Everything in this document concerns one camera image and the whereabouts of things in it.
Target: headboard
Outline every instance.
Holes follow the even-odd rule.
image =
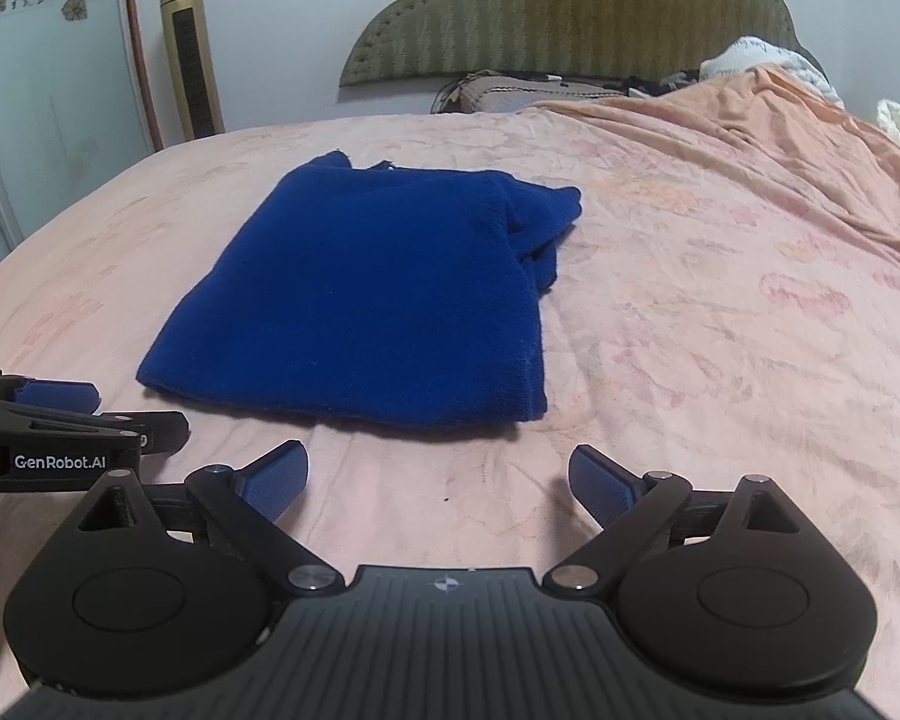
[[[397,0],[367,25],[341,86],[484,69],[657,80],[744,35],[820,66],[783,0]]]

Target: blue gripper pad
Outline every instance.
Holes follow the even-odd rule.
[[[285,442],[237,471],[235,491],[270,522],[276,522],[307,485],[307,452]]]
[[[636,504],[643,480],[589,446],[578,446],[567,469],[570,491],[600,527],[605,528]]]
[[[36,685],[4,717],[880,720],[850,690],[786,706],[672,682],[631,651],[604,607],[549,595],[525,568],[379,566],[362,566],[341,594],[291,601],[261,646],[202,685],[132,702]]]
[[[93,413],[100,408],[100,393],[90,382],[31,379],[18,389],[13,402],[63,412]]]

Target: folded blue sweater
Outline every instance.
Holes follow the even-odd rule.
[[[402,427],[546,412],[538,293],[580,192],[496,170],[288,173],[137,371],[218,406]]]

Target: metal screw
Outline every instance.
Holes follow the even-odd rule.
[[[306,563],[306,565],[298,565],[293,571],[290,571],[287,579],[290,584],[301,590],[322,590],[336,581],[337,572],[328,565]]]
[[[600,575],[587,565],[561,565],[550,572],[550,578],[568,590],[586,590],[597,584]]]

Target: bed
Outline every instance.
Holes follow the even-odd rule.
[[[358,167],[581,189],[540,301],[543,419],[412,434],[194,408],[134,381],[277,180],[335,148]],[[701,488],[768,474],[874,594],[859,688],[900,720],[900,150],[773,67],[656,100],[282,125],[161,151],[0,264],[0,367],[91,380],[105,410],[184,410],[191,440],[146,481],[302,440],[310,483],[279,525],[348,577],[359,562],[558,562],[594,533],[565,483],[578,443]],[[73,504],[0,495],[0,710],[26,689],[2,603]]]

